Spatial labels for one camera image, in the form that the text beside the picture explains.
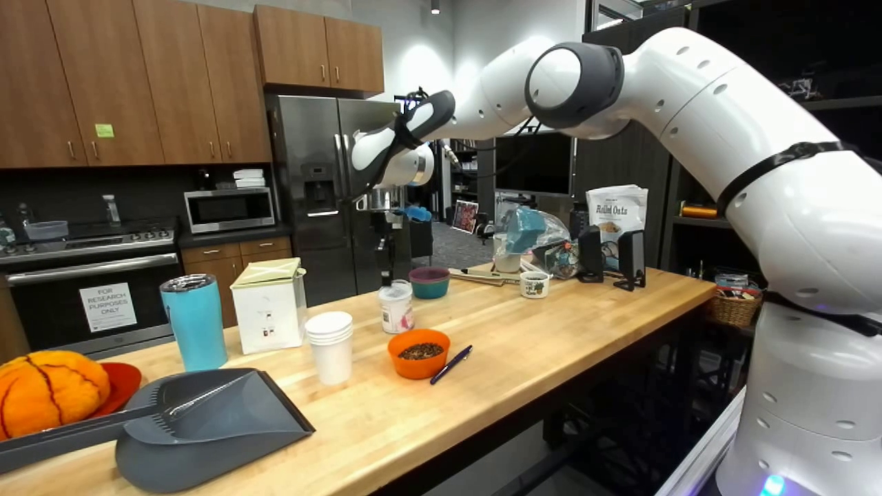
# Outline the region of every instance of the wooden cabinet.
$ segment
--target wooden cabinet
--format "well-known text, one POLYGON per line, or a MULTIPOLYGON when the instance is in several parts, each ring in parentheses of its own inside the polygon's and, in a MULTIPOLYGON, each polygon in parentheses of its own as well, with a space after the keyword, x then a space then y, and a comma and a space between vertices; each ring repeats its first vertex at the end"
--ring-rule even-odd
POLYGON ((134 0, 164 162, 266 162, 248 13, 134 0))
POLYGON ((228 285, 237 282, 248 263, 284 257, 291 257, 291 246, 287 237, 192 246, 181 252, 188 274, 213 274, 218 279, 224 326, 237 326, 237 308, 232 303, 228 285))
POLYGON ((87 165, 162 162, 155 99, 128 0, 47 0, 87 165))
POLYGON ((382 91, 382 34, 370 26, 255 7, 266 87, 382 91))
POLYGON ((83 165, 47 4, 0 4, 0 74, 0 169, 83 165))

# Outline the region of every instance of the cardboard box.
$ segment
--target cardboard box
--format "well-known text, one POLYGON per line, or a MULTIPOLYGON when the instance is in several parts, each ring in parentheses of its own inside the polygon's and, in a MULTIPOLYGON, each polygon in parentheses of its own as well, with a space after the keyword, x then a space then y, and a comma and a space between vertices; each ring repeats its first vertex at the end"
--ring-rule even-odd
POLYGON ((243 352, 302 346, 302 275, 299 260, 266 260, 251 263, 228 286, 243 352))

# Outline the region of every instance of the butcher block counter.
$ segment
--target butcher block counter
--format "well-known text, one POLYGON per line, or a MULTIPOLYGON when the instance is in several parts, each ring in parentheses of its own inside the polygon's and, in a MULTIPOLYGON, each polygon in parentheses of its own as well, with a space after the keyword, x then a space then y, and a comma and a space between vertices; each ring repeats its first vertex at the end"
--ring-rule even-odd
MULTIPOLYGON (((534 403, 597 362, 710 300, 714 285, 647 271, 647 286, 554 282, 547 299, 527 300, 514 285, 451 279, 444 300, 415 300, 415 326, 448 333, 451 352, 472 355, 439 387, 394 374, 375 296, 309 308, 342 308, 354 319, 353 379, 319 387, 309 348, 243 355, 226 332, 228 365, 265 370, 315 425, 315 436, 192 494, 370 494, 407 475, 506 413, 534 403)), ((181 373, 175 346, 112 362, 145 380, 181 373)), ((0 478, 0 494, 138 494, 112 460, 112 441, 0 478)))

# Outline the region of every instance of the blue tumbler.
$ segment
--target blue tumbler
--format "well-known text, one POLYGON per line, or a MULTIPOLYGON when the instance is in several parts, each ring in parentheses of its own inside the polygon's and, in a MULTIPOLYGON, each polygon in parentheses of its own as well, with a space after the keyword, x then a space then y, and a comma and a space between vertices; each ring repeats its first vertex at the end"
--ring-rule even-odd
POLYGON ((224 366, 226 346, 214 275, 178 275, 164 282, 160 293, 184 370, 224 366))

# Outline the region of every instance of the pumpkin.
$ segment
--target pumpkin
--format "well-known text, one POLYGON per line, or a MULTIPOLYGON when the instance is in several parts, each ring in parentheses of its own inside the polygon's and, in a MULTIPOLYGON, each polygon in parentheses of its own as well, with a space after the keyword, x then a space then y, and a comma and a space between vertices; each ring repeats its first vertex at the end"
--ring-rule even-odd
POLYGON ((101 365, 75 350, 39 350, 0 366, 0 438, 90 416, 111 398, 101 365))

